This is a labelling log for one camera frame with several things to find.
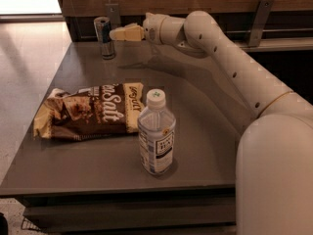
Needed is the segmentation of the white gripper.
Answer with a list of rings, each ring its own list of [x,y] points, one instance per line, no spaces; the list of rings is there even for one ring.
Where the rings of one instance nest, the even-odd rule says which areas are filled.
[[[114,41],[141,41],[145,38],[151,43],[161,45],[165,41],[161,37],[161,29],[168,15],[147,13],[143,21],[144,30],[137,23],[127,24],[110,31],[110,38]]]

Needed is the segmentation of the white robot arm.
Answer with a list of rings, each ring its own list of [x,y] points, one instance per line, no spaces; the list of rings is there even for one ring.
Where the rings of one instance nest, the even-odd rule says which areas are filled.
[[[313,106],[231,41],[215,19],[147,14],[113,40],[170,45],[210,56],[251,111],[236,161],[237,235],[313,235]]]

